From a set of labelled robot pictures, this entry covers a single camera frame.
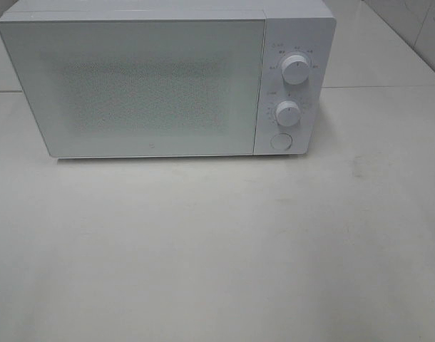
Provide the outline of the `round white door button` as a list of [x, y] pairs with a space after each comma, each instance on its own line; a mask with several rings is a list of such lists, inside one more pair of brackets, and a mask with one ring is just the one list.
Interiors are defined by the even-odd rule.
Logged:
[[274, 150], [289, 150], [292, 146], [292, 136], [287, 133], [277, 134], [271, 139], [270, 144]]

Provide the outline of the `white microwave knob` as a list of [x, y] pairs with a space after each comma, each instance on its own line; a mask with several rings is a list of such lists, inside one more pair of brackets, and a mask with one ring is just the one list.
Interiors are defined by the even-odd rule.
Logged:
[[282, 127], [292, 127], [300, 121], [301, 110], [293, 100], [285, 100], [275, 108], [277, 124]]
[[304, 54], [292, 53], [282, 60], [280, 67], [284, 82], [295, 86], [309, 78], [311, 62]]

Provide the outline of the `white microwave door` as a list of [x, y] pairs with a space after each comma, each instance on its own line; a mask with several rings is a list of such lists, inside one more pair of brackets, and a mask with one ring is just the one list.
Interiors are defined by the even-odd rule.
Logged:
[[53, 157], [248, 155], [263, 21], [6, 22]]

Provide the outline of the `white microwave oven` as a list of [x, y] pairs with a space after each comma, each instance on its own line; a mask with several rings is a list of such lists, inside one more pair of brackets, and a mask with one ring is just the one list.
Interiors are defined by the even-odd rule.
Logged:
[[[319, 95], [337, 24], [322, 1], [18, 1], [2, 14], [0, 24], [255, 20], [263, 21], [265, 30], [255, 139], [253, 151], [248, 155], [303, 154], [308, 149], [317, 116]], [[282, 60], [292, 53], [304, 54], [311, 62], [309, 78], [299, 85], [285, 83], [281, 74]], [[278, 125], [275, 118], [275, 108], [285, 100], [295, 101], [301, 110], [300, 121], [292, 127]], [[280, 133], [292, 136], [289, 150], [272, 148], [271, 139]]]

